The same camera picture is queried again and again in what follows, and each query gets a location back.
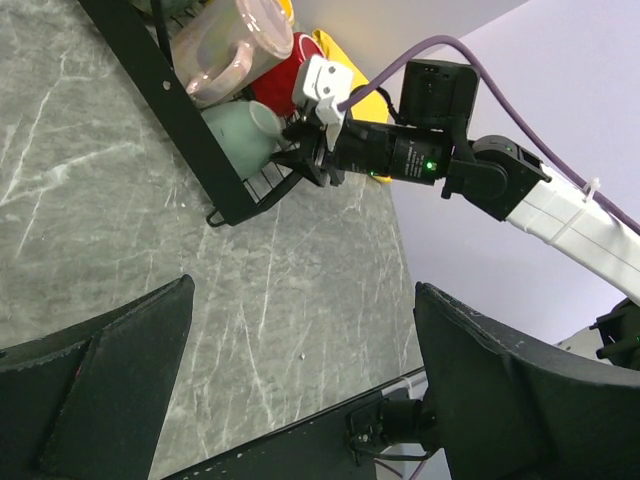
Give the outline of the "teal glazed ceramic mug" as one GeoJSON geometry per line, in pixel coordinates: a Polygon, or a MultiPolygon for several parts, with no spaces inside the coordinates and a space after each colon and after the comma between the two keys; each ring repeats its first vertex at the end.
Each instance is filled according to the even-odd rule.
{"type": "MultiPolygon", "coordinates": [[[[150,0],[131,0],[130,3],[139,11],[147,15],[152,14],[152,5],[150,0]]],[[[197,0],[161,0],[160,4],[164,16],[171,16],[183,12],[190,8],[197,0]]]]}

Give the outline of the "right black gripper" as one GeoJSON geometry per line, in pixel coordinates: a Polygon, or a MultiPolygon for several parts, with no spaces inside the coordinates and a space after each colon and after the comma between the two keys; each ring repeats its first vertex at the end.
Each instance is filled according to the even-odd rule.
{"type": "Polygon", "coordinates": [[[334,146],[327,139],[328,127],[314,116],[301,117],[282,131],[285,146],[271,161],[324,187],[339,186],[347,172],[387,181],[400,177],[394,159],[398,127],[347,118],[334,146]]]}

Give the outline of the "red enamel mug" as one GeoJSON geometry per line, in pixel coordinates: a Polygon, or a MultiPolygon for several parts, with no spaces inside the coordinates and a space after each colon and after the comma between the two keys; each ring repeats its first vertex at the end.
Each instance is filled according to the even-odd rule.
{"type": "Polygon", "coordinates": [[[269,107],[279,117],[296,111],[292,100],[298,71],[314,55],[324,57],[319,44],[308,34],[295,32],[290,56],[250,84],[254,99],[269,107]]]}

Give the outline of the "mint green cup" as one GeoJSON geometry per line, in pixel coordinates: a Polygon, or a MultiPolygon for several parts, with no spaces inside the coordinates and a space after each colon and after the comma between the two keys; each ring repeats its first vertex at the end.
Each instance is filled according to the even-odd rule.
{"type": "Polygon", "coordinates": [[[231,101],[201,115],[241,180],[257,175],[282,139],[280,118],[257,101],[231,101]]]}

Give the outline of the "yellow enamel mug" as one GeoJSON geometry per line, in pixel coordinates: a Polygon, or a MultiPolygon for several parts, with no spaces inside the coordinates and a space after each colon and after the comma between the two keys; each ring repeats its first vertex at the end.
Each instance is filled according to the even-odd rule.
{"type": "Polygon", "coordinates": [[[295,10],[291,0],[278,0],[278,3],[287,18],[287,21],[293,25],[295,23],[295,10]]]}

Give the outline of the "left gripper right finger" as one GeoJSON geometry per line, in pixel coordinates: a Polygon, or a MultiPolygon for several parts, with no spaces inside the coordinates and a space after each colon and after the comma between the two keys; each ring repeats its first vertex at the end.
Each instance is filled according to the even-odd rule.
{"type": "Polygon", "coordinates": [[[454,479],[636,479],[639,374],[419,283],[415,324],[454,479]]]}

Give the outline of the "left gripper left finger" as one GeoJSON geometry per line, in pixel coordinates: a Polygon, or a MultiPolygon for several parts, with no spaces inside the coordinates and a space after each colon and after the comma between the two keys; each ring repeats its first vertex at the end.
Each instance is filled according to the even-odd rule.
{"type": "Polygon", "coordinates": [[[2,478],[147,478],[194,292],[184,275],[107,313],[2,349],[2,478]]]}

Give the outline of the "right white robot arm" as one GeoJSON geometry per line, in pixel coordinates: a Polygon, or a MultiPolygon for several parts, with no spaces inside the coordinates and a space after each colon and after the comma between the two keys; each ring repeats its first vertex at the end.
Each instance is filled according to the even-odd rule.
{"type": "Polygon", "coordinates": [[[542,240],[620,290],[600,316],[597,357],[639,366],[639,237],[596,201],[594,185],[575,186],[535,154],[500,135],[467,136],[480,81],[470,65],[412,60],[390,124],[352,119],[338,105],[352,92],[352,71],[319,56],[299,68],[293,103],[303,118],[284,130],[294,143],[275,163],[311,182],[339,185],[346,173],[440,184],[491,216],[542,240]]]}

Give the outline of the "pink purple-inside mug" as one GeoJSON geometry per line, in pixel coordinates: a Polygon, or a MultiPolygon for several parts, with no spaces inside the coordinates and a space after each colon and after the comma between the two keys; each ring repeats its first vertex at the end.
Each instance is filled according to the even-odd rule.
{"type": "Polygon", "coordinates": [[[292,27],[277,1],[213,1],[171,40],[175,74],[199,108],[225,102],[289,58],[292,27]]]}

